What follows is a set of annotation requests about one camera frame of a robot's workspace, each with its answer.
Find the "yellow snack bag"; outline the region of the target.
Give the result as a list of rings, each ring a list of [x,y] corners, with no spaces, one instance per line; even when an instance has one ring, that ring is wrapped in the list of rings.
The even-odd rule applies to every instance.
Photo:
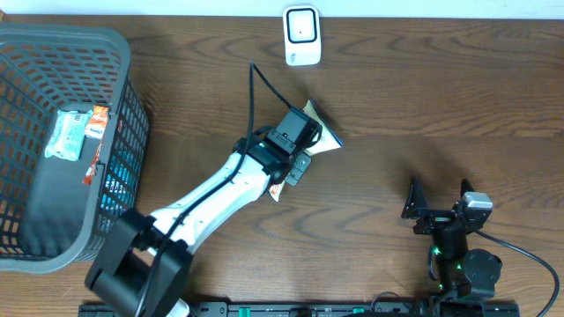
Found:
[[[312,157],[321,152],[332,151],[343,147],[343,143],[336,136],[334,131],[328,126],[322,116],[322,112],[320,111],[317,103],[314,100],[309,99],[306,106],[302,108],[302,110],[307,115],[318,121],[323,128],[323,131],[319,135],[317,142],[304,150],[304,152],[306,152],[309,157]],[[289,184],[287,184],[285,180],[283,180],[280,184],[273,184],[268,188],[268,193],[275,203],[279,202],[281,192],[285,185]]]

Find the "small orange snack packet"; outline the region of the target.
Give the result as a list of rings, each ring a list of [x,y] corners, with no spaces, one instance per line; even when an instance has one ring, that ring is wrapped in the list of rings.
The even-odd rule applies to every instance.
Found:
[[[94,106],[93,113],[85,126],[85,135],[101,140],[108,124],[108,107]]]

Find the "red brown chocolate bar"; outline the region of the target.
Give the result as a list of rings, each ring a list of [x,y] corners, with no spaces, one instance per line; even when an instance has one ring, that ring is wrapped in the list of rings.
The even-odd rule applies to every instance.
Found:
[[[97,166],[99,159],[100,159],[100,152],[101,152],[101,149],[102,149],[102,145],[103,145],[103,142],[100,141],[100,143],[99,143],[99,145],[96,149],[96,152],[93,156],[93,161],[92,161],[91,165],[89,165],[89,167],[88,167],[88,169],[85,173],[85,177],[83,179],[83,183],[85,185],[91,185],[92,181],[93,181],[93,177],[96,175],[96,166]]]

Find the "teal wet wipes pack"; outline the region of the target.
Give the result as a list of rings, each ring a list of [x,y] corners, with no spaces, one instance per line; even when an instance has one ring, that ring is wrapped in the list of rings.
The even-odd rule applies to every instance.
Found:
[[[44,156],[78,161],[85,141],[85,128],[92,115],[92,110],[86,113],[59,110]]]

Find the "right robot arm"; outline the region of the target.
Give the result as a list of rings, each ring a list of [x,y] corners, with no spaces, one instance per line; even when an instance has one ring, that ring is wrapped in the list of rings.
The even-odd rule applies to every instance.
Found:
[[[502,262],[485,249],[469,249],[467,236],[483,227],[493,211],[490,197],[461,181],[460,198],[447,210],[427,205],[418,179],[410,180],[401,217],[415,221],[413,232],[429,235],[428,274],[439,292],[421,307],[427,316],[484,316],[495,294]]]

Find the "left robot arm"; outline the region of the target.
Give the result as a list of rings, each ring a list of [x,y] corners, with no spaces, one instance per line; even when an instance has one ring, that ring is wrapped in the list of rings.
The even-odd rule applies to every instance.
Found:
[[[144,216],[126,211],[85,278],[120,316],[187,316],[182,299],[195,252],[237,210],[308,166],[323,138],[318,124],[250,131],[227,162],[175,203]]]

